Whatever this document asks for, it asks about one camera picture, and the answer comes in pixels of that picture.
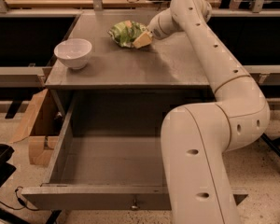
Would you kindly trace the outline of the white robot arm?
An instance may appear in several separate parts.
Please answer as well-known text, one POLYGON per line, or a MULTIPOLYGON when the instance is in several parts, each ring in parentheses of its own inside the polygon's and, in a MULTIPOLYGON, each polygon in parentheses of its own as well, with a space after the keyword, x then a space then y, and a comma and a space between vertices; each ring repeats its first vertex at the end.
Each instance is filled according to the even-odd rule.
POLYGON ((133 46, 186 33, 216 100, 179 106, 161 126, 161 154, 173 224, 241 224, 222 160, 267 129, 270 108, 256 81, 208 26, 205 0, 171 0, 133 46))

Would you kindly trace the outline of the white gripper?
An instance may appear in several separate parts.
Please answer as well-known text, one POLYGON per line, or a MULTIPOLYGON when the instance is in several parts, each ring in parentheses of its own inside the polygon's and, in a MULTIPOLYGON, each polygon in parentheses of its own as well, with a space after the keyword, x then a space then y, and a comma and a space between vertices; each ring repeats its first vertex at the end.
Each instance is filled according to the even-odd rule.
MULTIPOLYGON (((133 23, 131 21, 125 21, 124 23, 128 28, 133 27, 133 23)), ((173 19, 171 10, 169 8, 157 14, 150 21, 147 28, 149 32, 143 32, 140 35, 134 36, 133 46, 136 49, 150 45, 152 43, 152 36, 161 40, 181 31, 180 26, 173 19)))

